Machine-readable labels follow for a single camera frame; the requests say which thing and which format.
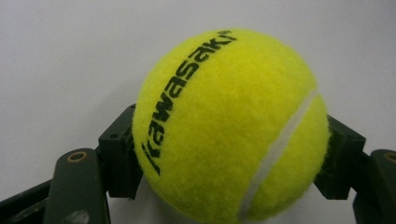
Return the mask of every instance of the white seam line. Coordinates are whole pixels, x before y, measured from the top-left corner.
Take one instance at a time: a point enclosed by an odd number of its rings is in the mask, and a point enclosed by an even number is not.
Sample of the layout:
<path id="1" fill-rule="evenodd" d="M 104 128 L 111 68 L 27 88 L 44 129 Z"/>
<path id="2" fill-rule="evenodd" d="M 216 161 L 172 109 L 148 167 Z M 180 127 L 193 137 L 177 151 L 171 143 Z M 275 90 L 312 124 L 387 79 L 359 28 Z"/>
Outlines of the white seam line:
<path id="1" fill-rule="evenodd" d="M 249 188 L 241 201 L 238 212 L 239 221 L 243 221 L 248 218 L 248 211 L 253 204 L 254 196 L 259 190 L 260 185 L 269 175 L 271 168 L 282 157 L 283 152 L 286 149 L 289 140 L 291 139 L 291 136 L 297 129 L 306 111 L 308 110 L 309 106 L 317 95 L 318 93 L 316 90 L 312 90 L 311 92 L 309 92 L 309 94 L 303 100 L 303 103 L 288 120 L 288 122 L 280 132 L 279 137 L 272 143 L 271 146 L 269 146 L 268 152 L 262 158 L 259 169 L 251 179 Z"/>

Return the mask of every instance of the tennis ball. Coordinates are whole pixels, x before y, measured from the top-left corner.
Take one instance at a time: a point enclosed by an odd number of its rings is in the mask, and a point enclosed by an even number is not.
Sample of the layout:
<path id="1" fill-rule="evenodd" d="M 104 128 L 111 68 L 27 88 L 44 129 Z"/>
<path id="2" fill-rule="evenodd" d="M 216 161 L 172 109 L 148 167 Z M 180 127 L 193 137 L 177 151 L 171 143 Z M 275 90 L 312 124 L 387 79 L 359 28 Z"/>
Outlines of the tennis ball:
<path id="1" fill-rule="evenodd" d="M 273 216 L 323 162 L 325 104 L 302 58 L 244 29 L 187 39 L 149 73 L 133 118 L 152 188 L 202 223 Z"/>

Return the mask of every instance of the ball felt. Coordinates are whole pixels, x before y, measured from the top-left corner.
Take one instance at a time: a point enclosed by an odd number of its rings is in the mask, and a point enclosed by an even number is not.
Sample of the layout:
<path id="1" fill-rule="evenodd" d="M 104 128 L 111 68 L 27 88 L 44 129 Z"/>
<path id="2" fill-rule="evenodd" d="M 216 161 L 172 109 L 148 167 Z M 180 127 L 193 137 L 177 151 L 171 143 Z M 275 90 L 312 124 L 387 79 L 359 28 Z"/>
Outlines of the ball felt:
<path id="1" fill-rule="evenodd" d="M 148 74 L 133 118 L 153 189 L 202 223 L 260 220 L 308 188 L 326 153 L 325 104 L 302 58 L 245 29 L 187 39 Z"/>

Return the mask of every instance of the screw hole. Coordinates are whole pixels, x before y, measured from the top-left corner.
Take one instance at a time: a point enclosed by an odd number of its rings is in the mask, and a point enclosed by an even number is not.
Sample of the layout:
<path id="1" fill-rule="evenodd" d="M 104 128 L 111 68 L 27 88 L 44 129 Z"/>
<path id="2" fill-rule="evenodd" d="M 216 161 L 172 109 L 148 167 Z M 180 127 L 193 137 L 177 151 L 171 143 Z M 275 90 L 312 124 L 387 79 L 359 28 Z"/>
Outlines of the screw hole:
<path id="1" fill-rule="evenodd" d="M 394 152 L 388 152 L 384 154 L 385 159 L 387 159 L 388 161 L 391 162 L 395 162 L 396 163 L 396 153 Z"/>
<path id="2" fill-rule="evenodd" d="M 87 157 L 87 153 L 84 151 L 75 152 L 67 157 L 68 162 L 80 162 L 83 161 Z"/>

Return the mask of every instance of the white background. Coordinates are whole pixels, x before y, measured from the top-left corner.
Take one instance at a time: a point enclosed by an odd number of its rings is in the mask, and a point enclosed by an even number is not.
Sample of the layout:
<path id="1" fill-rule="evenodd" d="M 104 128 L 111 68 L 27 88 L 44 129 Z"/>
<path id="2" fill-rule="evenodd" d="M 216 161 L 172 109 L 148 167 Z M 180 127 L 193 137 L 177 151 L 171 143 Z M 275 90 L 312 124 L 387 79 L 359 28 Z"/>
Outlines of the white background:
<path id="1" fill-rule="evenodd" d="M 0 201 L 51 178 L 56 160 L 97 138 L 134 104 L 150 68 L 185 38 L 245 27 L 293 46 L 329 114 L 396 149 L 396 1 L 1 1 Z M 312 186 L 263 223 L 355 223 L 348 201 Z M 109 202 L 114 224 L 193 223 L 143 180 Z"/>

